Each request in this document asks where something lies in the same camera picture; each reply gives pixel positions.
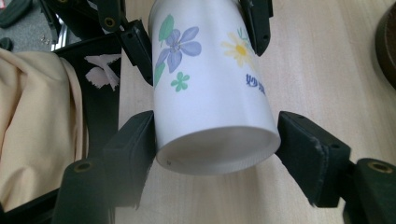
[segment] light wood surface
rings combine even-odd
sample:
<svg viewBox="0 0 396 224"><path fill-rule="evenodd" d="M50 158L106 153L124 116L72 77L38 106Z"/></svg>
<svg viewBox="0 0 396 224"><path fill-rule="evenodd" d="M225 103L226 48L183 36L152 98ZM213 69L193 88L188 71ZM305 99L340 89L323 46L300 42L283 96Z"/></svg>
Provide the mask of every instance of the light wood surface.
<svg viewBox="0 0 396 224"><path fill-rule="evenodd" d="M129 21L147 24L153 0L127 0ZM272 39L260 57L262 80L279 111L304 115L350 147L351 160L396 164L396 90L375 57L375 29L394 0L273 0ZM153 89L125 56L120 125L153 108ZM343 223L344 202L311 207L277 156L219 176L180 175L157 162L138 210L117 223Z"/></svg>

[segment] white cup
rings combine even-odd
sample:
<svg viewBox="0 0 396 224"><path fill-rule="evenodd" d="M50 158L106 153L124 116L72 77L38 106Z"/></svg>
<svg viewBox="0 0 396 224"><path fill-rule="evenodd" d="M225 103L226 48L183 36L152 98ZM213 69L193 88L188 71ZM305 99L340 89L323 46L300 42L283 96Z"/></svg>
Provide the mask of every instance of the white cup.
<svg viewBox="0 0 396 224"><path fill-rule="evenodd" d="M237 0L157 0L149 33L160 165L217 175L276 152L279 133Z"/></svg>

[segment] purple flower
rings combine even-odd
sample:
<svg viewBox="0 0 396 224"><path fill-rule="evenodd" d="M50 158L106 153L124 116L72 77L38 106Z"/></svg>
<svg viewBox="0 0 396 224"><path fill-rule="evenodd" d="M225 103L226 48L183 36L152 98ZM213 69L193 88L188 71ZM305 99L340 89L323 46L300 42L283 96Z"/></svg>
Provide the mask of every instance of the purple flower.
<svg viewBox="0 0 396 224"><path fill-rule="evenodd" d="M199 28L194 26L186 30L180 38L180 31L174 29L166 38L166 45L169 48L163 49L155 66L158 67L167 59L169 73L173 73L180 65L183 53L189 56L199 55L202 50L201 44L197 41L192 41L198 32Z"/></svg>

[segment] beige fabric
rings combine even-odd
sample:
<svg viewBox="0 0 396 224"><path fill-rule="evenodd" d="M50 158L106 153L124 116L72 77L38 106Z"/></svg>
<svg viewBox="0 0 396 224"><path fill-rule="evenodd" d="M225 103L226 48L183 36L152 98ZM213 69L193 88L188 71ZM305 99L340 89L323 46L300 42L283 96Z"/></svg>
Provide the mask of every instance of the beige fabric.
<svg viewBox="0 0 396 224"><path fill-rule="evenodd" d="M83 157L81 91L73 67L47 52L0 49L0 201L6 211L60 186Z"/></svg>

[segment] small green flower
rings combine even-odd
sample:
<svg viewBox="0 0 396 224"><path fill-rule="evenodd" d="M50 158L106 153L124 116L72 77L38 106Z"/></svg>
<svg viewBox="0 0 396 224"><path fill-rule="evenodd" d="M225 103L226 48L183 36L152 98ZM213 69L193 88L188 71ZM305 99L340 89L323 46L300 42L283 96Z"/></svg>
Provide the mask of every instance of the small green flower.
<svg viewBox="0 0 396 224"><path fill-rule="evenodd" d="M176 86L176 91L186 90L189 86L186 81L190 79L189 75L184 76L182 72L177 73L177 80L173 80L171 86Z"/></svg>

